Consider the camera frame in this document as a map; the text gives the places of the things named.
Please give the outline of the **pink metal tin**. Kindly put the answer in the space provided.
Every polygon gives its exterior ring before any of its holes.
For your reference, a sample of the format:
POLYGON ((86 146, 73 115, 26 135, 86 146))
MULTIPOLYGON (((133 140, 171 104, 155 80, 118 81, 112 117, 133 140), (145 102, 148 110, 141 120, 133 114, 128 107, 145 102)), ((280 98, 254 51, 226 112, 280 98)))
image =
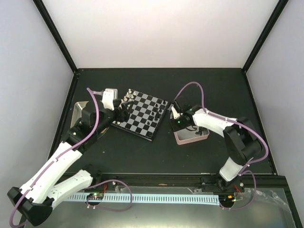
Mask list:
POLYGON ((190 119, 190 125, 180 131, 173 132, 176 142, 178 145, 183 145, 183 144, 188 144, 188 143, 193 143, 201 140, 205 140, 209 136, 209 130, 207 128, 204 128, 204 134, 203 135, 197 135, 196 132, 199 129, 199 126, 196 126, 192 117, 189 115, 181 115, 181 117, 189 118, 190 119))

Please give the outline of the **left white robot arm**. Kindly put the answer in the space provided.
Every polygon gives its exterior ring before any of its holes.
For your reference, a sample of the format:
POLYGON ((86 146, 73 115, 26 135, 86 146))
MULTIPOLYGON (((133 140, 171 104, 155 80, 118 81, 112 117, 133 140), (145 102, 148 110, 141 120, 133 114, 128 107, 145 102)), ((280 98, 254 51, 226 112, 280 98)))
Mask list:
POLYGON ((98 139, 113 122, 129 119, 132 102, 119 99, 87 102, 81 117, 67 132, 64 140, 42 168, 21 187, 12 187, 7 196, 14 205, 11 217, 18 211, 33 226, 47 220, 53 209, 79 190, 98 189, 102 184, 99 170, 86 165, 74 176, 58 182, 66 170, 98 139))

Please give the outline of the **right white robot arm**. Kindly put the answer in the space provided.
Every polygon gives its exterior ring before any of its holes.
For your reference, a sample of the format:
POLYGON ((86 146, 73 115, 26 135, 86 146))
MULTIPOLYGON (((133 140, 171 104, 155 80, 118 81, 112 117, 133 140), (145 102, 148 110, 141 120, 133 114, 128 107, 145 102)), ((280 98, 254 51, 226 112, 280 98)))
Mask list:
POLYGON ((174 100, 169 111, 174 132, 193 126, 205 128, 224 138, 228 159, 215 177, 215 185, 220 191, 228 191, 233 186, 233 180, 245 173, 246 167, 268 156, 266 142, 246 117, 225 117, 201 105, 191 106, 182 97, 174 100))

